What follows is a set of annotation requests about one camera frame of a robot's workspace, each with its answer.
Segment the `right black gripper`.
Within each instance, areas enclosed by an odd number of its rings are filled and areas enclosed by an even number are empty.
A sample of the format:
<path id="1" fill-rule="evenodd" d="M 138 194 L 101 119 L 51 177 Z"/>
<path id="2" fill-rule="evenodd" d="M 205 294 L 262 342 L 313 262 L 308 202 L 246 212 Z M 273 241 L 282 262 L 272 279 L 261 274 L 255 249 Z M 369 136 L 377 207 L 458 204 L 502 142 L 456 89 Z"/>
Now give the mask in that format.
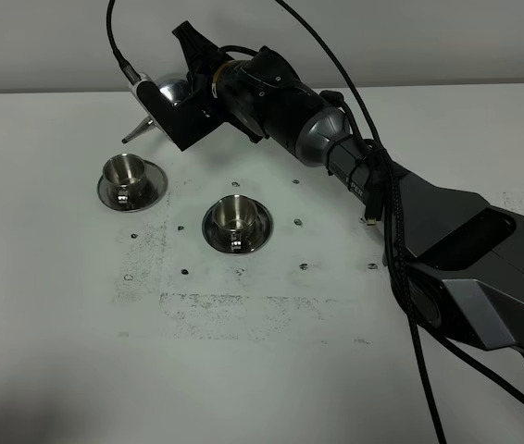
<path id="1" fill-rule="evenodd" d="M 251 140 L 272 139 L 296 149 L 306 123 L 318 112 L 318 94 L 304 85 L 277 52 L 262 47 L 247 60 L 235 60 L 190 22 L 173 30 L 193 88 L 204 89 L 204 108 Z"/>

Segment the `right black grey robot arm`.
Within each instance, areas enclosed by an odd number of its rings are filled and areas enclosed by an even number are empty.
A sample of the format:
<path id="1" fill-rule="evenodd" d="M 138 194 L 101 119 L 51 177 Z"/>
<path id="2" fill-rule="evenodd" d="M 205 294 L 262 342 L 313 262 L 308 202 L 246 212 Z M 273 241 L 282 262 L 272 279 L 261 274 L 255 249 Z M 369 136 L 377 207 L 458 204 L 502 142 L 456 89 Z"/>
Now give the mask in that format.
<path id="1" fill-rule="evenodd" d="M 274 140 L 306 166 L 325 167 L 363 203 L 367 221 L 392 217 L 384 207 L 381 147 L 357 141 L 336 96 L 313 92 L 267 47 L 236 60 L 189 23 L 174 35 L 208 115 L 253 142 Z M 449 339 L 524 357 L 524 216 L 477 193 L 435 186 L 403 166 L 393 172 L 409 290 L 422 318 Z"/>

